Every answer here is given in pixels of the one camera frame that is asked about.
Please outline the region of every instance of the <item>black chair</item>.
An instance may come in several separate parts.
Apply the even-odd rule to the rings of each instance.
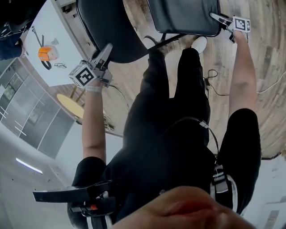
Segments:
[[[148,0],[148,4],[158,32],[179,34],[150,49],[137,36],[122,0],[77,0],[76,8],[97,51],[111,43],[109,60],[117,63],[136,61],[186,34],[212,37],[221,30],[209,16],[220,14],[218,0]]]

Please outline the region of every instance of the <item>white cable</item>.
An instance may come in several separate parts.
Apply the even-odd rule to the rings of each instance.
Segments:
[[[283,76],[285,76],[285,74],[286,74],[286,72],[284,72],[284,73],[282,74],[282,76],[279,78],[279,80],[278,80],[276,83],[272,84],[268,89],[263,90],[263,91],[260,91],[260,92],[257,92],[257,93],[258,93],[258,94],[262,94],[262,93],[264,93],[264,92],[267,92],[270,88],[274,87],[277,83],[279,83],[280,80],[283,78]]]

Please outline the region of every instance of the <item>sleeve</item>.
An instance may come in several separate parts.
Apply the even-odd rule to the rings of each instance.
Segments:
[[[19,40],[20,35],[14,34],[11,37],[1,42],[0,60],[11,59],[21,56],[22,54],[21,45],[20,44],[15,45],[16,42]]]
[[[249,204],[261,165],[261,145],[257,115],[240,109],[231,115],[218,156],[224,172],[237,186],[238,213]]]
[[[106,164],[98,157],[87,157],[77,166],[72,186],[88,186],[99,181],[100,176],[106,169]]]

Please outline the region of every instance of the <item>cable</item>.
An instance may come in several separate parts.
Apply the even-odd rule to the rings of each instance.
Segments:
[[[210,76],[210,72],[211,71],[214,71],[216,72],[216,75],[215,76]],[[211,78],[215,78],[219,75],[218,71],[214,70],[214,69],[211,69],[207,72],[207,79],[211,79]],[[219,96],[229,96],[229,94],[219,94],[217,93],[217,91],[215,90],[215,88],[213,87],[213,85],[209,82],[209,85],[214,89],[214,92],[219,95]]]
[[[211,71],[215,71],[215,72],[217,73],[217,75],[216,75],[216,76],[210,76],[210,72],[211,72]],[[214,70],[214,69],[211,69],[211,70],[208,71],[207,74],[208,74],[207,79],[215,78],[215,77],[218,76],[218,71],[216,71],[216,70]],[[267,92],[269,89],[271,89],[272,87],[274,87],[277,83],[279,83],[280,80],[281,80],[285,75],[286,75],[286,71],[281,75],[281,77],[279,78],[279,80],[278,80],[277,82],[275,82],[274,84],[272,84],[268,89],[265,89],[265,90],[260,91],[260,92],[257,91],[257,94],[262,94],[262,93],[264,93],[264,92]],[[214,89],[214,92],[215,92],[217,95],[219,95],[219,96],[229,96],[229,94],[219,94],[219,93],[217,93],[217,91],[215,90],[215,88],[213,87],[213,85],[210,84],[210,86]]]
[[[261,160],[262,160],[262,161],[270,161],[270,160],[273,160],[273,159],[277,158],[277,157],[280,156],[280,155],[281,155],[281,152],[277,153],[277,154],[276,154],[275,156],[273,156],[273,157],[262,157]]]
[[[128,101],[127,101],[125,95],[123,94],[123,92],[122,92],[117,86],[109,85],[109,87],[113,87],[113,88],[115,88],[117,91],[119,91],[119,92],[121,93],[121,95],[124,97],[124,99],[125,99],[125,101],[126,101],[127,108],[128,108],[128,112],[129,112],[129,104],[128,104]]]
[[[224,95],[221,95],[219,93],[216,92],[215,88],[213,87],[213,85],[210,84],[210,86],[213,88],[214,92],[219,95],[219,96],[229,96],[229,94],[224,94]]]
[[[258,93],[258,94],[262,94],[262,93],[264,93],[264,92],[267,92],[270,88],[274,87],[277,83],[279,83],[280,80],[283,78],[283,76],[285,76],[285,74],[286,74],[286,72],[284,72],[284,73],[282,74],[282,76],[279,78],[279,80],[278,80],[276,83],[272,84],[268,89],[263,90],[263,91],[260,91],[260,92],[257,92],[257,93]]]
[[[218,140],[216,139],[215,134],[213,133],[213,131],[210,129],[210,127],[207,125],[206,122],[204,122],[204,121],[201,122],[199,119],[196,119],[196,118],[194,118],[194,117],[187,116],[187,117],[181,118],[180,120],[174,122],[171,126],[169,126],[169,128],[167,128],[162,135],[164,136],[170,129],[172,129],[172,128],[173,128],[174,126],[176,126],[178,123],[180,123],[180,122],[182,122],[182,121],[185,121],[185,120],[194,120],[194,121],[199,122],[200,125],[201,125],[201,123],[204,123],[205,126],[202,126],[202,127],[205,128],[205,129],[210,130],[212,136],[214,137],[214,141],[215,141],[215,144],[216,144],[216,148],[217,148],[218,154],[219,154],[219,143],[218,143]]]

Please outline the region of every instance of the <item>glass wall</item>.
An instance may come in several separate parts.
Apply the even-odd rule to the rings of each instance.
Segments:
[[[25,142],[55,159],[74,119],[43,90],[18,59],[1,75],[1,90],[1,122]]]
[[[0,76],[5,71],[5,69],[11,64],[12,61],[14,60],[13,59],[0,60]]]

